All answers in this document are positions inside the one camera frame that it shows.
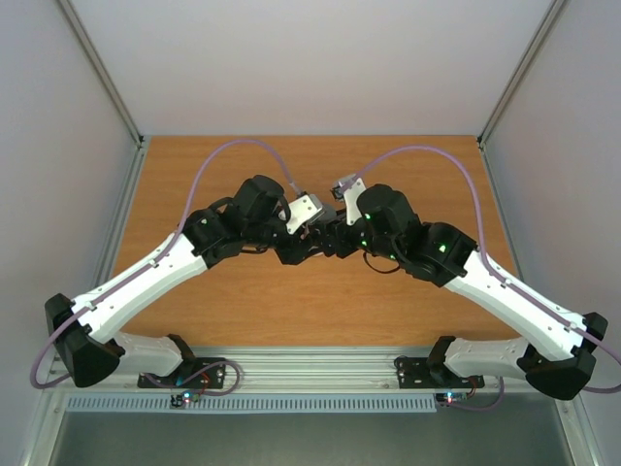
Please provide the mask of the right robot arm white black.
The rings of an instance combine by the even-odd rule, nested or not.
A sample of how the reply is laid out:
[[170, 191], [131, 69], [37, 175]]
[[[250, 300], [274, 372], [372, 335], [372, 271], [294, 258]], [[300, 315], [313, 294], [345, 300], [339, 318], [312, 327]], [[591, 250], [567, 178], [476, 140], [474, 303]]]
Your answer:
[[344, 202], [335, 226], [337, 255], [361, 250], [391, 260], [411, 277], [463, 296], [518, 334], [512, 340], [469, 341], [442, 336], [425, 365], [435, 387], [477, 377], [523, 380], [540, 393], [571, 400], [593, 375], [595, 341], [607, 321], [553, 303], [513, 277], [482, 247], [444, 222], [423, 222], [407, 197], [386, 184], [340, 181]]

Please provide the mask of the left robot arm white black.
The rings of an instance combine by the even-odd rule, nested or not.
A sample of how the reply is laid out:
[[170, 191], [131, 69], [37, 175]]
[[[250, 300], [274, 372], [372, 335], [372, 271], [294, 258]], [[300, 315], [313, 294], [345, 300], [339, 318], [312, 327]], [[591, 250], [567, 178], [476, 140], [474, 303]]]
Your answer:
[[280, 184], [257, 175], [234, 196], [189, 214], [161, 245], [108, 282], [75, 298], [53, 295], [45, 313], [67, 379], [79, 388], [91, 387], [123, 369], [187, 385], [196, 364], [181, 337], [129, 335], [122, 327], [176, 286], [227, 258], [274, 250], [283, 264], [299, 264], [310, 248], [305, 231], [323, 213], [314, 195], [287, 201]]

